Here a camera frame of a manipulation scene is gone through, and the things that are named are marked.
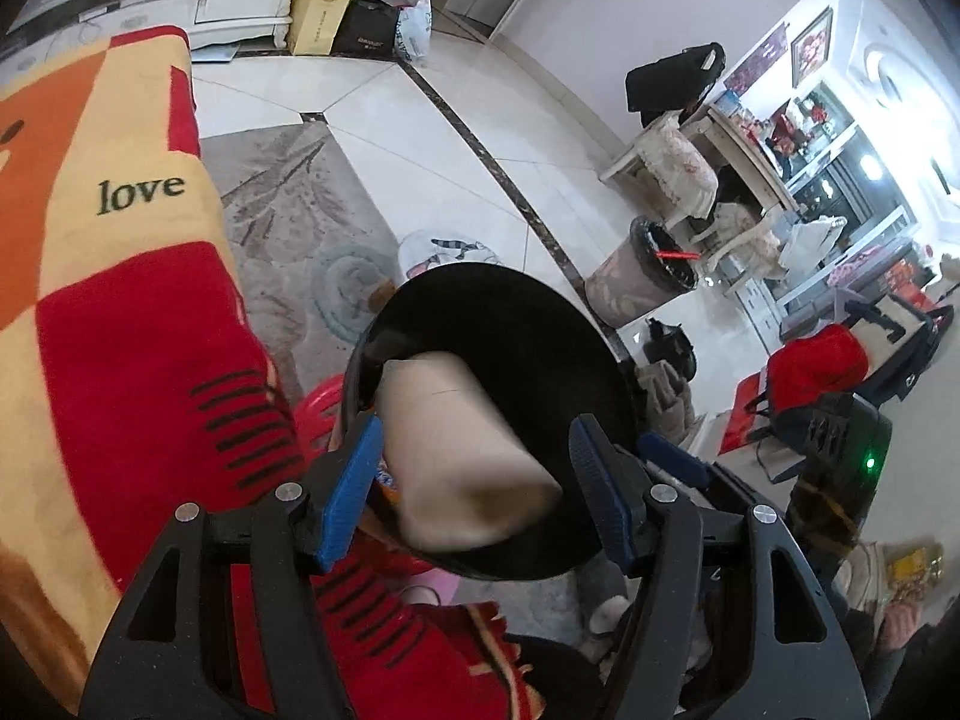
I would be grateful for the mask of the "orange snack wrapper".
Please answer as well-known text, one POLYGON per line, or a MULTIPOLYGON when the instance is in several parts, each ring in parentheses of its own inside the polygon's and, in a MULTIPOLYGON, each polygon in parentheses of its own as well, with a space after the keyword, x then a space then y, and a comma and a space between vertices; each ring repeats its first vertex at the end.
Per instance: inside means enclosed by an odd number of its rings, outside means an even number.
POLYGON ((391 511, 395 511, 397 504, 400 502, 398 481, 394 473, 391 472, 386 457, 381 457, 377 462, 370 498, 381 507, 389 507, 391 511))

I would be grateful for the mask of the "brown paper cup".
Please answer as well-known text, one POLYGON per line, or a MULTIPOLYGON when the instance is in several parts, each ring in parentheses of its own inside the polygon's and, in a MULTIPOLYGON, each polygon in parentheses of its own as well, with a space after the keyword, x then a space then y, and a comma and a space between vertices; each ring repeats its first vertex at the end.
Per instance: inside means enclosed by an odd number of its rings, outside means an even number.
POLYGON ((501 543, 562 499, 560 483, 457 356, 387 362, 376 411, 398 529, 416 550, 455 553, 501 543))

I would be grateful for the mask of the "black hanging bag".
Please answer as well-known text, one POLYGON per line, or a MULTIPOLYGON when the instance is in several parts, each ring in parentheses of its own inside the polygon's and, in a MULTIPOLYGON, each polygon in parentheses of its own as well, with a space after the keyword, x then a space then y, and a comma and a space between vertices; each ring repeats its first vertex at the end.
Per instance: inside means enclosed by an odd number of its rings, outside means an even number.
POLYGON ((726 50, 720 43, 687 47, 679 54, 633 68, 625 76, 626 110, 638 114, 643 127, 669 112, 677 112, 679 124, 685 124, 724 70, 726 50))

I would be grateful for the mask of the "grey patterned rug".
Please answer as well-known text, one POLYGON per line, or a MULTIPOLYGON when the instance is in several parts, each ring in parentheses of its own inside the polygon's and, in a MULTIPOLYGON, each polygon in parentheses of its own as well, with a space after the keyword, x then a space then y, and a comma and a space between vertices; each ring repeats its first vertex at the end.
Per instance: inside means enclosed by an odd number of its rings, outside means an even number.
POLYGON ((398 242, 322 121, 205 138, 247 317, 296 403, 342 374, 397 281, 398 242))

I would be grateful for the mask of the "white floral chair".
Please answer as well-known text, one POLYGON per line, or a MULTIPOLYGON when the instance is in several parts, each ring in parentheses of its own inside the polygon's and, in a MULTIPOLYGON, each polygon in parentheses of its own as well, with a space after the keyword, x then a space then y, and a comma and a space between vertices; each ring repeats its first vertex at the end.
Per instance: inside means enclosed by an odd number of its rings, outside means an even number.
POLYGON ((718 174, 682 132, 678 110, 668 110, 645 125, 625 153, 599 174, 599 181, 608 182, 633 167, 646 172, 669 202, 664 218, 667 229, 690 218, 706 220, 713 210, 718 174))

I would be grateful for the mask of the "grey waste basket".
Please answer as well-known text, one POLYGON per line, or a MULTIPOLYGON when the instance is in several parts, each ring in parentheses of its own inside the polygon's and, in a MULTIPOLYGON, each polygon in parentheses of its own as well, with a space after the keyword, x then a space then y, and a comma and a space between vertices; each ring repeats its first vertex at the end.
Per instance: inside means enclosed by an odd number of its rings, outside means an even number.
POLYGON ((619 247, 586 278, 584 292, 594 314, 619 330, 697 286, 697 269, 672 234, 635 218, 619 247))

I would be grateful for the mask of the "patterned red orange blanket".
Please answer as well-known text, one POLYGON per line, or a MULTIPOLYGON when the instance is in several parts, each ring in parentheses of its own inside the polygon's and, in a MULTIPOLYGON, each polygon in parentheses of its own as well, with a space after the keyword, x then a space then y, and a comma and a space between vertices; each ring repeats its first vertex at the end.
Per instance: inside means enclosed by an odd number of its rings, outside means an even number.
MULTIPOLYGON (((200 159, 189 41, 160 26, 2 94, 2 712, 85 718, 107 626, 181 505, 299 481, 296 422, 245 316, 200 159)), ((242 694, 274 717, 247 567, 242 694)), ((348 718, 537 718, 493 605, 413 606, 356 539, 314 578, 348 718)))

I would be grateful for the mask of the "black trash bin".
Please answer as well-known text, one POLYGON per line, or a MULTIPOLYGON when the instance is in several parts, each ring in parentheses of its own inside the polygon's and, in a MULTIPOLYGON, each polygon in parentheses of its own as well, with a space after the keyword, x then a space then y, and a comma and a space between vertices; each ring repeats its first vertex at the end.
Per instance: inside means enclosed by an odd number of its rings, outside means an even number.
POLYGON ((524 449, 562 488, 558 504, 488 546, 423 550, 444 571, 545 580, 601 549, 569 460, 574 418, 592 415, 625 449, 647 427, 646 397, 587 317, 550 286, 489 263, 444 265, 402 284, 364 330, 345 374, 340 416, 374 403, 387 362, 451 353, 478 379, 524 449))

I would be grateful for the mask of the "beige paper shopping bag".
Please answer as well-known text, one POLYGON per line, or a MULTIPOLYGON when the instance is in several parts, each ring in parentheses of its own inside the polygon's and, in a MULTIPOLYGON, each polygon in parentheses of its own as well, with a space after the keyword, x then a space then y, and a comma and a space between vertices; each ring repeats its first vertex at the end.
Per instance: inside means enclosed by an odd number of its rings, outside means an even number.
POLYGON ((286 47, 291 55, 331 55, 335 36, 352 0, 291 0, 286 47))

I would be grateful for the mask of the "black shopping bag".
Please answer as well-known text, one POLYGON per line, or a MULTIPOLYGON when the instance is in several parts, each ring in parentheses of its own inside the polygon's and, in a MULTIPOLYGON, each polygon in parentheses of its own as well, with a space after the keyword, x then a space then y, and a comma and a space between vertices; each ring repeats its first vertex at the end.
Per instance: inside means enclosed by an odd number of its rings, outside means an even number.
POLYGON ((352 0, 335 35, 332 54, 392 60, 398 9, 381 0, 352 0))

